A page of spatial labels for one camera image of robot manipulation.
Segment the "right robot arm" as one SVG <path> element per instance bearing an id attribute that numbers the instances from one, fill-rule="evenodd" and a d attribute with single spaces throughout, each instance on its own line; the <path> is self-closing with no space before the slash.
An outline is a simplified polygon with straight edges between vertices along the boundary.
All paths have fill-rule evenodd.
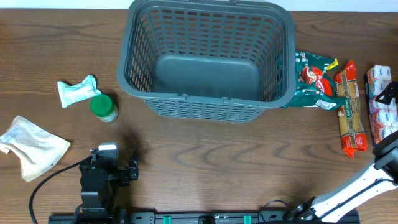
<path id="1" fill-rule="evenodd" d="M 285 215 L 287 220 L 336 223 L 369 199 L 397 188 L 397 132 L 373 149 L 374 161 L 337 189 L 312 198 Z"/>

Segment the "small white-teal pouch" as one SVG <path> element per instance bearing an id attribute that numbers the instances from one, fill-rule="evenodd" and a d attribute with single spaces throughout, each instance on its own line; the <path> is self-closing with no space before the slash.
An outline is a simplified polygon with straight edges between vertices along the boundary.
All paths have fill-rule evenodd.
<path id="1" fill-rule="evenodd" d="M 65 82 L 58 81 L 57 87 L 62 108 L 67 108 L 74 103 L 101 94 L 101 91 L 97 89 L 96 78 L 93 75 L 88 75 L 81 83 L 76 85 L 68 85 Z"/>

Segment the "tissue multipack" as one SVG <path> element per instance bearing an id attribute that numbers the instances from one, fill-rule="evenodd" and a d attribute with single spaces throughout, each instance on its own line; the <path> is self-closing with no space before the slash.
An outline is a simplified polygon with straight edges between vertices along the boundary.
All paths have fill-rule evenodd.
<path id="1" fill-rule="evenodd" d="M 388 135 L 397 131 L 397 105 L 393 98 L 389 104 L 376 98 L 392 83 L 391 69 L 388 66 L 374 65 L 364 75 L 366 99 L 368 101 L 369 123 L 373 145 L 379 144 Z"/>

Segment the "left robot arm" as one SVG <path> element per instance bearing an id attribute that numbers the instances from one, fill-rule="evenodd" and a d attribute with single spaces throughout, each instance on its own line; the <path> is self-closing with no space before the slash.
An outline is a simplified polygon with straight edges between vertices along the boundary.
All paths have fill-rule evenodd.
<path id="1" fill-rule="evenodd" d="M 124 167 L 118 166 L 118 145 L 104 142 L 91 150 L 80 165 L 82 204 L 75 209 L 72 223 L 129 223 L 129 214 L 117 205 L 119 188 L 139 177 L 137 154 L 128 157 Z"/>

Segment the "green coffee bag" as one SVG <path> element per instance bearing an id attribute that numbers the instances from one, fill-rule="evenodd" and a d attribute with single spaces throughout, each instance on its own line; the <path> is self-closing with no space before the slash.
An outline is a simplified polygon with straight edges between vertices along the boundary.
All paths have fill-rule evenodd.
<path id="1" fill-rule="evenodd" d="M 320 108 L 337 110 L 346 103 L 346 98 L 336 96 L 333 79 L 327 72 L 337 68 L 335 58 L 306 51 L 295 52 L 296 89 L 286 108 Z"/>

